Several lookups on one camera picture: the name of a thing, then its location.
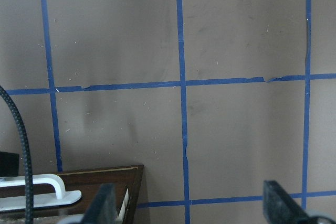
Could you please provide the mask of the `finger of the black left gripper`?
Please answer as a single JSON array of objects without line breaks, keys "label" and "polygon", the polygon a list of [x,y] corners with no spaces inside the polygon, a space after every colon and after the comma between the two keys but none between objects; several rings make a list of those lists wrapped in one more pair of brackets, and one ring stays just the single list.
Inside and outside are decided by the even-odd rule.
[{"label": "finger of the black left gripper", "polygon": [[0,152],[0,176],[17,177],[19,172],[19,154]]}]

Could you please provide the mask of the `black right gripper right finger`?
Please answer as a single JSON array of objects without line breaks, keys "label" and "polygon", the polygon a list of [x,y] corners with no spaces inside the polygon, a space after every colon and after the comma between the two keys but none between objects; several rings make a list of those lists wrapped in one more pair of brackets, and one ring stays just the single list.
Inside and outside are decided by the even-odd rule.
[{"label": "black right gripper right finger", "polygon": [[335,223],[335,220],[319,214],[309,214],[275,180],[263,182],[263,215],[267,223]]}]

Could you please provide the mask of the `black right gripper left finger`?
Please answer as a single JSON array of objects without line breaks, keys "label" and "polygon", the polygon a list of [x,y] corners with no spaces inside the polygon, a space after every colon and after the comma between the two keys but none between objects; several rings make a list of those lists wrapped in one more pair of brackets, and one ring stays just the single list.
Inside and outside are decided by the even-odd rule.
[{"label": "black right gripper left finger", "polygon": [[117,218],[114,183],[102,184],[91,204],[82,215],[73,215],[57,223],[115,223]]}]

